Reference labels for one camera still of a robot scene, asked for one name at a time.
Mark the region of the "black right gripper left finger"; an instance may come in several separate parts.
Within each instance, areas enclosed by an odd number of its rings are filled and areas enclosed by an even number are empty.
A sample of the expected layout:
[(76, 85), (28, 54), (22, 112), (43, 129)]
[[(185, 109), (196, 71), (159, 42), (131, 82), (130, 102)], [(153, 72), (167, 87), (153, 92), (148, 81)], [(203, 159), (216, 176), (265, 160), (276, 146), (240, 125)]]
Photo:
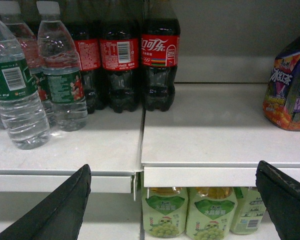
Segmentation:
[(91, 169), (83, 165), (34, 208), (0, 232), (0, 240), (76, 240), (91, 193)]

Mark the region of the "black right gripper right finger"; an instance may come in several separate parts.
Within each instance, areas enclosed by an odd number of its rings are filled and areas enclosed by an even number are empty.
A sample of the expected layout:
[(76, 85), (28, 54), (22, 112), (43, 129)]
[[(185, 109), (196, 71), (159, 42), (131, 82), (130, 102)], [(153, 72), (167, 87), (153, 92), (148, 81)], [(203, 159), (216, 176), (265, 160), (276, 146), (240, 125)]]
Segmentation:
[(300, 182), (260, 161), (256, 187), (281, 240), (300, 240)]

